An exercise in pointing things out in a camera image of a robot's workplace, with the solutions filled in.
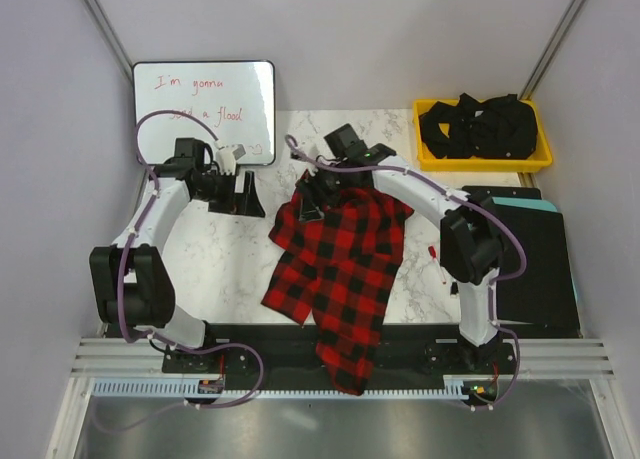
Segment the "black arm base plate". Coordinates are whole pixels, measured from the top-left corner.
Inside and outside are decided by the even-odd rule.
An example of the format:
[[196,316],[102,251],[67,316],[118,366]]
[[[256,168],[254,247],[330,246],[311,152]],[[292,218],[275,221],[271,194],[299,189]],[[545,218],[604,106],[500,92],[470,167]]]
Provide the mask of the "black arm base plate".
[[[316,355],[319,332],[314,325],[214,325],[214,342],[237,341],[255,349],[264,363],[266,391],[333,390],[327,368]],[[480,358],[461,345],[454,325],[386,324],[373,355],[367,391],[442,389],[447,376],[477,376],[490,381],[515,371],[513,346],[501,342]],[[165,374],[223,374],[229,389],[249,389],[259,376],[258,360],[244,348],[208,355],[165,351]]]

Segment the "red black plaid shirt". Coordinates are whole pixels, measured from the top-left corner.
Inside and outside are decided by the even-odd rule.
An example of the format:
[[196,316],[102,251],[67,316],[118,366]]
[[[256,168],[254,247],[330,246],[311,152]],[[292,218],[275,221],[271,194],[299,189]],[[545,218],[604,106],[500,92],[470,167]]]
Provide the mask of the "red black plaid shirt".
[[299,325],[313,319],[316,355],[333,386],[361,395],[413,211],[372,188],[348,188],[321,221],[299,222],[301,195],[278,209],[270,240],[281,248],[262,305]]

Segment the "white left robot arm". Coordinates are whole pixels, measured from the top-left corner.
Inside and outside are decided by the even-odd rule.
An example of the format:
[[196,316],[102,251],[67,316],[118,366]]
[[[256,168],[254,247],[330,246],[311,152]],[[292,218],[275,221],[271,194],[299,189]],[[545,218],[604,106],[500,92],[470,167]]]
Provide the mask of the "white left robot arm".
[[262,218],[254,174],[241,171],[241,144],[213,149],[179,138],[174,154],[151,167],[142,203],[125,230],[89,256],[97,312],[134,342],[150,336],[185,349],[185,361],[208,372],[219,361],[219,348],[206,339],[207,325],[178,306],[176,291],[162,259],[173,227],[193,201],[212,213]]

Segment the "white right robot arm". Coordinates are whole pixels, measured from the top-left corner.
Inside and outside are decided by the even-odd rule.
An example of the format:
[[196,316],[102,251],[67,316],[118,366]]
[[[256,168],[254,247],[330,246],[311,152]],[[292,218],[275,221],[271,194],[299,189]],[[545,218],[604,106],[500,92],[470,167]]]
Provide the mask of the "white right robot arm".
[[458,360],[467,371],[483,371],[494,360],[492,346],[498,331],[490,305],[491,282],[500,272],[504,253],[502,231],[495,224],[492,199],[476,198],[444,186],[413,168],[384,144],[372,147],[345,124],[324,137],[334,158],[327,164],[302,152],[293,137],[286,143],[291,157],[316,167],[297,189],[302,193],[299,219],[325,218],[328,208],[348,188],[372,188],[386,194],[425,217],[439,230],[439,264],[457,282],[463,343]]

